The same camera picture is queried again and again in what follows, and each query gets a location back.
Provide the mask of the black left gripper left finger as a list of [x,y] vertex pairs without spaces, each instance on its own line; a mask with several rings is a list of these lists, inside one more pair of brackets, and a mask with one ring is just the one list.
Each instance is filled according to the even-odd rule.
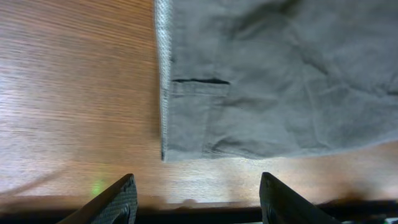
[[126,174],[57,224],[134,224],[138,208],[133,174]]

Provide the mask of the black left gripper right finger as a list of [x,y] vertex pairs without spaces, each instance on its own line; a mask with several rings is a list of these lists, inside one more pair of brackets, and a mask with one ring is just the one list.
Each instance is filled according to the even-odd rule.
[[264,224],[340,224],[269,172],[259,189]]

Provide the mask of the grey shorts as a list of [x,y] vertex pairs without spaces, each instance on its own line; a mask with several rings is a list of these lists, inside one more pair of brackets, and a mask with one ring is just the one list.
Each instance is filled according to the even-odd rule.
[[397,2],[156,0],[161,153],[322,156],[397,140]]

